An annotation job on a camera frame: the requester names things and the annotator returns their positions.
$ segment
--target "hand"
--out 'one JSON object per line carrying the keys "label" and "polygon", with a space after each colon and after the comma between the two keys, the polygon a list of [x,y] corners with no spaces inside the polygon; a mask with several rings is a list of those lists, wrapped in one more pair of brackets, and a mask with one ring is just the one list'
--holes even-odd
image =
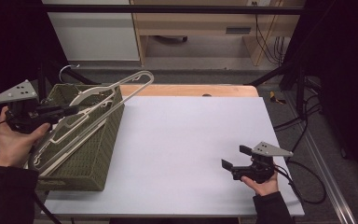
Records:
{"label": "hand", "polygon": [[0,115],[0,166],[22,167],[27,161],[34,143],[48,131],[49,123],[44,123],[30,134],[14,132],[5,123],[7,106]]}
{"label": "hand", "polygon": [[245,183],[249,188],[253,189],[256,194],[260,196],[266,196],[271,193],[278,192],[278,172],[275,171],[274,175],[262,184],[257,184],[253,179],[243,176],[241,181]]}

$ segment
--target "white table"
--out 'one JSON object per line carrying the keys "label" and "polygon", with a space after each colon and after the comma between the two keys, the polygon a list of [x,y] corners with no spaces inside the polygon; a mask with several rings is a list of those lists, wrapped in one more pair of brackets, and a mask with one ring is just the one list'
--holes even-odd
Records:
{"label": "white table", "polygon": [[[249,165],[239,145],[260,141],[279,145],[262,98],[136,96],[126,103],[104,191],[51,191],[46,207],[70,217],[255,215],[255,193],[221,159]],[[287,180],[279,181],[290,214],[303,216]]]}

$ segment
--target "white cabinet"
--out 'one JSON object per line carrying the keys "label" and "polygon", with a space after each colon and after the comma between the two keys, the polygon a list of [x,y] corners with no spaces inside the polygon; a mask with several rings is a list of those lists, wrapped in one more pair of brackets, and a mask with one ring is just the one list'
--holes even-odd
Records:
{"label": "white cabinet", "polygon": [[[128,5],[128,0],[43,0],[44,4]],[[68,61],[139,61],[130,13],[49,13]]]}

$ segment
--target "cabinet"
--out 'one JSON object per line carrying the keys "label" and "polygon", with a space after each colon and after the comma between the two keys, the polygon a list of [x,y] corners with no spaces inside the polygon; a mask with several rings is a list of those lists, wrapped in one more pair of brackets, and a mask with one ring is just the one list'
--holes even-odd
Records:
{"label": "cabinet", "polygon": [[[251,0],[131,0],[133,5],[185,5],[185,6],[249,6]],[[305,0],[263,1],[271,7],[301,7]],[[290,37],[296,28],[299,16],[257,16],[259,42],[256,40],[255,15],[235,14],[166,14],[134,13],[135,31],[141,62],[145,61],[147,37],[150,35],[242,35],[253,64],[259,65],[263,58],[263,43],[260,33],[269,42],[272,36]]]}

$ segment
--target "mesh basket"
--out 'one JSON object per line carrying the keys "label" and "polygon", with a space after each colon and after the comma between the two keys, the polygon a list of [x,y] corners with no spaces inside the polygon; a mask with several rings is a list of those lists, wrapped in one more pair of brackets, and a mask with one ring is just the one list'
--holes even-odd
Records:
{"label": "mesh basket", "polygon": [[[48,98],[55,105],[69,104],[77,96],[79,91],[84,91],[92,87],[95,86],[58,84],[53,87]],[[65,147],[73,139],[73,136],[81,133],[85,127],[90,126],[90,124],[103,115],[104,112],[119,103],[122,100],[120,88],[117,88],[116,92],[112,99],[112,104],[94,110],[86,122],[81,124],[79,128],[59,144],[50,144],[41,157],[41,165]],[[105,91],[99,95],[91,95],[81,102],[79,109],[82,110],[86,107],[96,105],[111,93],[111,91]],[[86,140],[86,142],[53,173],[47,176],[39,176],[36,188],[40,190],[103,190],[123,111],[124,105],[109,115],[104,126]],[[56,136],[60,137],[60,135],[64,133],[66,133],[65,129],[60,130]]]}

